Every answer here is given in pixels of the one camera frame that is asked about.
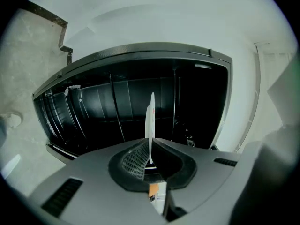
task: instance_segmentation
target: black grille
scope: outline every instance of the black grille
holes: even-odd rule
[[[236,161],[232,161],[232,160],[228,160],[228,159],[224,159],[224,158],[220,158],[220,157],[216,158],[214,160],[214,162],[224,164],[224,165],[228,165],[228,166],[231,166],[231,167],[235,167],[236,164],[238,163]]]
[[[149,160],[149,143],[146,142],[126,154],[122,160],[122,167],[131,175],[143,180],[145,166]]]
[[[70,202],[83,181],[68,179],[45,203],[42,209],[55,217],[59,217]]]

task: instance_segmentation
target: floor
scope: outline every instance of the floor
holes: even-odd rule
[[[19,10],[2,38],[0,114],[18,112],[22,123],[7,129],[6,142],[0,149],[0,164],[3,167],[20,155],[7,181],[25,196],[64,166],[46,151],[47,137],[31,98],[43,82],[67,65],[67,53],[58,48],[60,33],[60,26]]]

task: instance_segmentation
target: vent slot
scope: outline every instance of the vent slot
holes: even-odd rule
[[[220,158],[220,157],[216,158],[214,160],[214,162],[224,164],[224,165],[228,165],[228,166],[231,166],[231,167],[235,167],[236,164],[238,163],[236,161],[232,161],[232,160],[228,160],[228,159],[224,159],[224,158]]]
[[[59,217],[83,181],[68,179],[45,203],[42,209],[55,217]]]

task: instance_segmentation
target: white plastic utensil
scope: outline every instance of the white plastic utensil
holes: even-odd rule
[[[152,138],[155,137],[155,97],[151,94],[151,101],[146,111],[145,138],[149,138],[149,161],[152,164]]]

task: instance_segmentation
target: stainless steel trim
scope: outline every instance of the stainless steel trim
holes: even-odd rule
[[[217,131],[216,131],[216,134],[215,134],[215,137],[214,139],[212,140],[212,143],[210,145],[210,148],[216,144],[220,134],[221,134],[221,131],[223,129],[223,126],[225,124],[225,119],[226,119],[226,116],[227,116],[227,113],[228,113],[228,109],[229,109],[229,103],[230,103],[230,98],[231,98],[231,92],[232,92],[232,86],[233,86],[233,66],[232,66],[232,60],[230,63],[228,63],[228,66],[226,67],[227,68],[227,72],[228,72],[228,82],[227,82],[227,93],[226,93],[226,99],[225,99],[225,104],[224,104],[224,109],[223,109],[223,113],[222,113],[222,117],[221,117],[221,120],[220,120],[220,124],[217,128]]]
[[[75,155],[73,155],[73,154],[71,154],[71,153],[68,153],[68,152],[64,151],[63,149],[60,149],[59,147],[56,147],[55,145],[53,145],[53,147],[54,147],[55,149],[57,149],[57,150],[59,150],[59,151],[65,153],[65,154],[67,154],[67,155],[73,157],[73,158],[77,158]]]
[[[206,64],[212,64],[212,65],[216,64],[216,65],[226,67],[227,69],[229,69],[231,67],[230,66],[231,64],[229,62],[225,62],[223,60],[211,58],[211,57],[196,54],[196,53],[190,53],[190,52],[172,52],[172,51],[171,52],[170,51],[154,51],[154,52],[152,52],[151,51],[151,52],[126,53],[126,54],[122,54],[122,55],[118,55],[118,56],[105,58],[102,60],[97,60],[97,61],[88,63],[85,66],[77,67],[71,71],[68,71],[62,77],[57,78],[55,80],[52,80],[52,78],[50,78],[45,84],[42,85],[44,87],[41,86],[34,93],[33,99],[37,98],[42,93],[46,92],[53,86],[59,84],[60,82],[66,80],[68,78],[71,78],[72,76],[75,76],[79,73],[82,73],[84,71],[111,65],[111,64],[121,62],[121,61],[153,59],[153,57],[155,57],[155,59],[182,59],[184,57],[187,60],[196,60],[198,62],[204,62]]]
[[[64,164],[68,164],[69,162],[71,162],[72,160],[65,157],[64,155],[61,155],[60,153],[58,153],[56,150],[54,150],[54,148],[49,145],[46,144],[46,150],[53,156],[55,156],[58,160],[60,160],[61,162],[63,162]]]
[[[209,52],[209,50],[206,48],[198,47],[194,45],[188,45],[188,44],[152,42],[152,43],[137,43],[137,44],[121,45],[121,46],[117,46],[106,50],[102,50],[100,52],[93,53],[63,68],[61,71],[57,72],[52,77],[50,77],[45,83],[43,83],[36,90],[36,92],[33,95],[33,98],[35,99],[41,93],[45,92],[49,84],[52,84],[51,86],[53,86],[63,81],[64,75],[66,75],[67,73],[71,72],[74,69],[113,56],[119,56],[119,55],[130,54],[130,53],[140,53],[140,52],[154,52],[154,51],[193,53],[208,58],[215,58],[225,62],[231,61],[231,59],[228,56],[218,53],[216,51],[210,50]]]
[[[202,64],[195,64],[195,68],[206,68],[206,69],[211,69],[211,66],[202,65]]]

